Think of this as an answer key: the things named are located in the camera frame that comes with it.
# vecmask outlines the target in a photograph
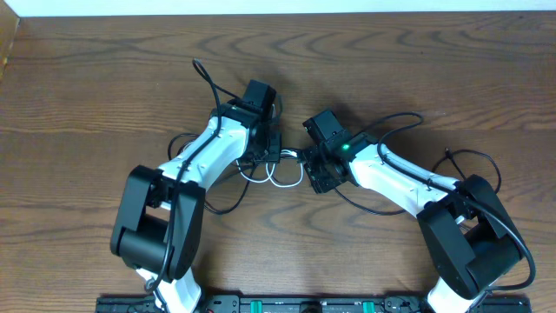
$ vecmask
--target black metal base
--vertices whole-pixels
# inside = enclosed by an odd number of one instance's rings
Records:
[[[162,313],[154,296],[99,297],[95,313]],[[357,298],[210,296],[195,313],[428,313],[418,296],[371,296]],[[489,297],[469,313],[532,313],[525,297]]]

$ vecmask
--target white wire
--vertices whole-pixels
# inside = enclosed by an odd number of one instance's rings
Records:
[[[296,153],[295,151],[292,151],[292,150],[282,150],[281,153],[282,153],[282,154],[289,154],[289,155],[292,156],[292,157],[297,157],[297,153]],[[300,183],[303,181],[303,164],[300,163],[299,166],[300,166],[300,169],[301,169],[301,177],[299,178],[299,181],[297,181],[297,183],[280,184],[280,183],[276,182],[276,181],[274,180],[274,178],[272,178],[272,175],[274,174],[275,168],[274,168],[274,167],[272,168],[272,172],[268,172],[268,163],[267,163],[267,166],[266,166],[267,175],[268,175],[268,178],[270,178],[270,182],[273,183],[274,186],[276,186],[276,187],[280,187],[280,188],[295,187],[295,186],[297,186],[298,184],[300,184]]]
[[[235,160],[235,163],[237,163],[237,166],[240,166],[239,161]],[[260,181],[254,180],[253,178],[247,177],[245,174],[243,174],[243,172],[242,172],[241,170],[240,170],[240,174],[242,174],[243,178],[249,180],[251,183],[265,183],[265,182],[267,182],[269,179],[271,179],[270,177],[275,173],[275,168],[276,168],[276,165],[275,165],[275,164],[272,164],[272,171],[270,172],[270,174],[268,175],[268,177],[265,178],[265,179],[262,179],[262,180],[260,180]]]

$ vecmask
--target robotic arm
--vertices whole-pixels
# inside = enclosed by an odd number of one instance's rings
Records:
[[[269,127],[275,94],[270,86],[252,80],[242,99],[221,105],[220,129],[215,110],[207,129],[176,158],[156,170],[137,166],[129,174],[110,248],[147,282],[152,283],[157,273],[163,272],[156,295],[170,312],[192,312],[201,297],[190,266],[199,246],[207,190],[236,159],[271,163],[280,159],[281,135]],[[215,132],[217,136],[209,141]],[[176,184],[184,160],[194,153]],[[170,228],[169,222],[148,215],[146,208],[170,210],[176,192],[179,204],[175,225]],[[162,270],[169,236],[169,266]]]
[[[473,175],[460,182],[424,170],[396,156],[369,134],[352,137],[330,110],[303,125],[316,143],[302,152],[316,193],[350,181],[381,193],[417,217],[440,274],[427,298],[437,313],[466,312],[524,256],[510,235],[517,234],[522,243],[523,239],[485,179]],[[468,203],[475,201],[492,208],[509,231]],[[478,225],[462,234],[458,224],[475,217]]]

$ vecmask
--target wooden surface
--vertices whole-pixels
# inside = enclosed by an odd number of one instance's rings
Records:
[[[282,93],[284,145],[308,146],[301,123],[326,107],[353,131],[414,110],[427,122],[389,144],[403,157],[430,168],[446,146],[493,156],[537,263],[523,292],[535,312],[555,312],[555,43],[554,12],[25,19],[0,94],[0,311],[91,312],[101,294],[142,292],[109,236],[129,171],[165,162],[174,134],[205,128],[213,99],[190,66],[201,57],[230,90],[255,78]],[[461,166],[494,182],[485,160]],[[235,201],[243,181],[231,182],[211,203]],[[307,180],[256,185],[233,214],[207,213],[195,274],[276,295],[426,292],[438,278],[414,218],[364,214]],[[500,283],[526,275],[522,262]]]
[[[16,13],[4,0],[0,0],[0,80],[2,80],[3,68],[8,62],[18,23],[19,17]]]

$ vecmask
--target white background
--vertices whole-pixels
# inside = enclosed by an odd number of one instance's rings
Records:
[[[556,0],[4,0],[20,17],[556,10]]]

